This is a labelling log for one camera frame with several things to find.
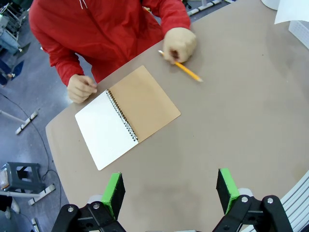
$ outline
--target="paper sheet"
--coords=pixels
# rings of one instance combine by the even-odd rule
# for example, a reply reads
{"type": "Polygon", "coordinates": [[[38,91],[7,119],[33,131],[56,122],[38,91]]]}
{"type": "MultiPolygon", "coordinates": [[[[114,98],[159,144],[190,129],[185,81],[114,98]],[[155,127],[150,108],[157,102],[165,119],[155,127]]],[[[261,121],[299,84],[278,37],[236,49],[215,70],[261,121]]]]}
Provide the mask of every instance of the paper sheet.
{"type": "Polygon", "coordinates": [[[280,0],[275,24],[291,20],[309,22],[309,0],[280,0]]]}
{"type": "Polygon", "coordinates": [[[138,144],[116,113],[106,91],[78,112],[75,118],[98,170],[138,144]]]}

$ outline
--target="open notebook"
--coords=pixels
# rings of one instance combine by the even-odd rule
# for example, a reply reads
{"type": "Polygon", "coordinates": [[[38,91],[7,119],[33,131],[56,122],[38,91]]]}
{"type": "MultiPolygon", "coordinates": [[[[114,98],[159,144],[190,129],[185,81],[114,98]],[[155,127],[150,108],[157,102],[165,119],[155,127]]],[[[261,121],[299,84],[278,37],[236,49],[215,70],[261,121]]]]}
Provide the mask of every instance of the open notebook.
{"type": "Polygon", "coordinates": [[[101,93],[75,118],[98,170],[102,170],[179,115],[141,66],[101,93]]]}

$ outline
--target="cable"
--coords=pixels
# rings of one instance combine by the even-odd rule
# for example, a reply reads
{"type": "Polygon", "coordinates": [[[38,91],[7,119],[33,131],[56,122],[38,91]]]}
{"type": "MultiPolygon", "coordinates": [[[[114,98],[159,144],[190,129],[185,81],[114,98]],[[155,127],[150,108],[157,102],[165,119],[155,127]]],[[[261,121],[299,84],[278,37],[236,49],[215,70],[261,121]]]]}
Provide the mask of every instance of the cable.
{"type": "Polygon", "coordinates": [[[60,182],[60,178],[59,178],[58,173],[57,173],[55,170],[49,169],[49,170],[47,170],[47,172],[42,176],[42,180],[45,180],[46,175],[47,175],[49,172],[54,172],[54,173],[57,175],[57,177],[58,177],[58,181],[59,181],[59,191],[60,191],[60,200],[59,200],[59,211],[60,211],[60,210],[61,210],[61,182],[60,182]]]}
{"type": "Polygon", "coordinates": [[[24,214],[22,214],[22,213],[19,213],[19,215],[25,217],[25,218],[28,220],[28,222],[30,223],[31,227],[33,228],[33,225],[32,225],[31,220],[30,220],[26,215],[24,215],[24,214]]]}
{"type": "MultiPolygon", "coordinates": [[[[23,110],[23,108],[21,108],[17,103],[15,103],[14,101],[12,101],[11,99],[9,99],[7,96],[5,96],[3,93],[0,93],[4,98],[6,98],[8,101],[10,101],[11,103],[13,103],[14,105],[16,105],[27,117],[29,117],[27,115],[27,113],[23,110]]],[[[49,162],[49,156],[48,156],[48,152],[47,152],[47,148],[45,146],[45,143],[44,143],[44,140],[39,132],[39,130],[37,129],[37,127],[34,125],[33,121],[31,121],[31,124],[33,125],[34,129],[36,130],[36,132],[38,133],[41,141],[42,141],[42,144],[44,146],[44,149],[45,149],[45,152],[46,152],[46,156],[47,156],[47,171],[45,172],[45,174],[42,176],[42,180],[45,180],[46,179],[46,175],[49,173],[49,172],[54,172],[57,177],[58,177],[58,180],[59,180],[59,195],[60,195],[60,199],[59,199],[59,211],[61,209],[61,181],[60,181],[60,177],[58,175],[58,173],[53,170],[53,169],[49,169],[49,165],[50,165],[50,162],[49,162]]]]}
{"type": "MultiPolygon", "coordinates": [[[[11,99],[9,99],[9,98],[8,98],[7,96],[5,96],[3,93],[0,93],[0,94],[1,94],[4,98],[6,98],[7,100],[9,100],[11,103],[13,103],[14,105],[16,105],[16,106],[29,118],[28,114],[27,114],[27,113],[23,110],[23,108],[21,108],[17,103],[15,103],[15,102],[12,101],[11,99]]],[[[43,138],[42,138],[42,136],[41,136],[39,130],[38,130],[37,127],[34,125],[33,121],[31,121],[31,123],[32,123],[34,129],[37,131],[37,133],[38,133],[38,135],[39,135],[39,137],[40,137],[40,139],[41,139],[41,141],[42,141],[42,144],[43,144],[43,146],[44,146],[44,149],[45,149],[45,152],[46,152],[46,155],[47,155],[47,170],[49,170],[50,162],[49,162],[49,156],[48,156],[48,152],[47,152],[47,148],[46,148],[46,146],[45,146],[44,140],[43,140],[43,138]]]]}

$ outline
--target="stool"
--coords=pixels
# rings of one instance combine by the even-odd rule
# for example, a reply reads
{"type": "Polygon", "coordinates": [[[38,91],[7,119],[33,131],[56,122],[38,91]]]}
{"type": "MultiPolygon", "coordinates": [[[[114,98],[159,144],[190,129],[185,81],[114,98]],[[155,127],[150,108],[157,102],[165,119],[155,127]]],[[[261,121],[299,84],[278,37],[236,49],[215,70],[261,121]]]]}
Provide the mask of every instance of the stool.
{"type": "Polygon", "coordinates": [[[1,170],[6,169],[9,185],[3,190],[12,192],[20,189],[22,193],[25,193],[25,190],[30,193],[41,192],[45,189],[45,184],[40,179],[39,167],[38,163],[7,162],[1,170]],[[25,171],[26,168],[31,168],[31,172],[25,171]]]}

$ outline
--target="tabletop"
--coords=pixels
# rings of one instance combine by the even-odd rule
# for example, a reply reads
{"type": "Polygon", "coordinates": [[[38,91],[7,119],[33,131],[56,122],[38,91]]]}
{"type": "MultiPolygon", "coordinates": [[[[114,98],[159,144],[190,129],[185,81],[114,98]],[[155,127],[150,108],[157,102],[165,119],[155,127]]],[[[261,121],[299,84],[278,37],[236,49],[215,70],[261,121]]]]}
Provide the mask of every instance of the tabletop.
{"type": "Polygon", "coordinates": [[[160,42],[56,116],[46,133],[69,202],[84,206],[122,172],[119,222],[128,232],[208,232],[223,216],[218,168],[257,199],[284,196],[309,168],[309,51],[287,23],[274,25],[275,14],[239,0],[193,23],[198,46],[185,65],[203,83],[164,61],[160,42]],[[140,65],[181,116],[98,171],[74,116],[140,65]]]}

